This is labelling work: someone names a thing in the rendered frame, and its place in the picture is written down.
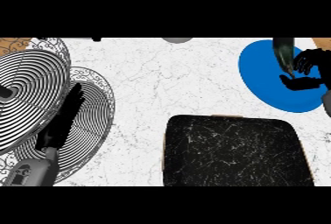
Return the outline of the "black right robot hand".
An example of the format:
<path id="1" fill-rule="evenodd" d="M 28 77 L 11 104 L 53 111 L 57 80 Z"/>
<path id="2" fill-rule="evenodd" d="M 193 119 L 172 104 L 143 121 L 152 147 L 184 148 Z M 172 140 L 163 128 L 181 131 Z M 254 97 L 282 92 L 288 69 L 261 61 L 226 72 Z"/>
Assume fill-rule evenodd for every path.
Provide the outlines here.
<path id="1" fill-rule="evenodd" d="M 319 77 L 308 77 L 311 67 L 317 66 Z M 285 75 L 279 75 L 280 81 L 289 90 L 307 90 L 319 88 L 325 85 L 331 90 L 331 51 L 317 49 L 307 49 L 301 51 L 293 58 L 293 70 L 304 74 L 301 78 L 289 79 Z"/>

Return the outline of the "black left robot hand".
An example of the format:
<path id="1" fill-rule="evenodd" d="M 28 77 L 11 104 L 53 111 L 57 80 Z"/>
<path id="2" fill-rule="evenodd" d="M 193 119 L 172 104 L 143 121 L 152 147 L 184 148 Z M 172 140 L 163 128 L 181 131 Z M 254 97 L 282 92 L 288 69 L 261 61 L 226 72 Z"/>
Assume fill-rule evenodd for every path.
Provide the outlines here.
<path id="1" fill-rule="evenodd" d="M 66 94 L 66 98 L 56 115 L 36 134 L 35 149 L 41 151 L 45 147 L 59 149 L 67 139 L 70 126 L 81 104 L 84 102 L 81 85 L 76 83 Z"/>

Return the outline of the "dark eggplant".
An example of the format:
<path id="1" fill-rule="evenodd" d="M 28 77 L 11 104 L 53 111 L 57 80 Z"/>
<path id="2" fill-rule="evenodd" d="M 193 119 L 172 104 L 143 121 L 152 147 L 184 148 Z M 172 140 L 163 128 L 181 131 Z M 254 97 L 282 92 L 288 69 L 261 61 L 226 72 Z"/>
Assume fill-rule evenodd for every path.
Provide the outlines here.
<path id="1" fill-rule="evenodd" d="M 293 38 L 273 38 L 273 55 L 285 73 L 293 76 Z"/>

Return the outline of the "blue plate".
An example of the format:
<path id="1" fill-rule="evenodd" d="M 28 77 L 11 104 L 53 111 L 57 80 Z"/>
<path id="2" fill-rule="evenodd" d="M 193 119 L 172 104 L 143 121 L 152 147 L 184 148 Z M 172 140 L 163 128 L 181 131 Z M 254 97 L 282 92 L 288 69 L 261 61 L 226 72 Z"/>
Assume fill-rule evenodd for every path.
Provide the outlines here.
<path id="1" fill-rule="evenodd" d="M 326 86 L 307 90 L 289 90 L 279 75 L 282 71 L 273 52 L 273 41 L 254 41 L 243 49 L 237 59 L 242 82 L 255 97 L 271 107 L 286 112 L 302 113 L 322 105 Z"/>

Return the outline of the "black marbled tray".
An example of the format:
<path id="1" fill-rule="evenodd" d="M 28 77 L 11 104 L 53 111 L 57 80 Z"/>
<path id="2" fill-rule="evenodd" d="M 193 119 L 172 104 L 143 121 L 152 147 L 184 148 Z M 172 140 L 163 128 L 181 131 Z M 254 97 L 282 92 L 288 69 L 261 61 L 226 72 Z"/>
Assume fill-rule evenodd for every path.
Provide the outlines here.
<path id="1" fill-rule="evenodd" d="M 175 115 L 165 129 L 165 186 L 311 186 L 292 125 L 277 119 Z"/>

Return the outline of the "brown wooden object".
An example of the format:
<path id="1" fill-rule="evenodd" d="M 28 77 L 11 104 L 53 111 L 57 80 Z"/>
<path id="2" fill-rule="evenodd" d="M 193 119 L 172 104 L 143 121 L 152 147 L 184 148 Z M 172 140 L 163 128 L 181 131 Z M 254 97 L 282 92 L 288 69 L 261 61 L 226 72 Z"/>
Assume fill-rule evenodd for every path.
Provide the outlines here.
<path id="1" fill-rule="evenodd" d="M 331 38 L 313 38 L 314 46 L 331 51 Z"/>

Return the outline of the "brown patterned mat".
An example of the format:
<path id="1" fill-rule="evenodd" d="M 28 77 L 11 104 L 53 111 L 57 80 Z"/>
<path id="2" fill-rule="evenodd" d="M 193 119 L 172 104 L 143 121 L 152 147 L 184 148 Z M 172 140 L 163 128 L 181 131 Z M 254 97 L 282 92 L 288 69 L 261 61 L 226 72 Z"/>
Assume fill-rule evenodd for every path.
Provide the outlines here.
<path id="1" fill-rule="evenodd" d="M 0 56 L 26 49 L 30 38 L 0 38 Z"/>

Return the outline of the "grey rounded object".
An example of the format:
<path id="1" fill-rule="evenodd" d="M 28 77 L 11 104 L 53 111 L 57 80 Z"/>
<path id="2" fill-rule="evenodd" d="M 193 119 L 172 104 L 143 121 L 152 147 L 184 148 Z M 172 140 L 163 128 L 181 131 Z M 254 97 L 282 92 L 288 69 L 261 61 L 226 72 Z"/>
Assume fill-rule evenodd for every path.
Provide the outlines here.
<path id="1" fill-rule="evenodd" d="M 192 40 L 192 38 L 162 38 L 168 43 L 180 44 Z"/>

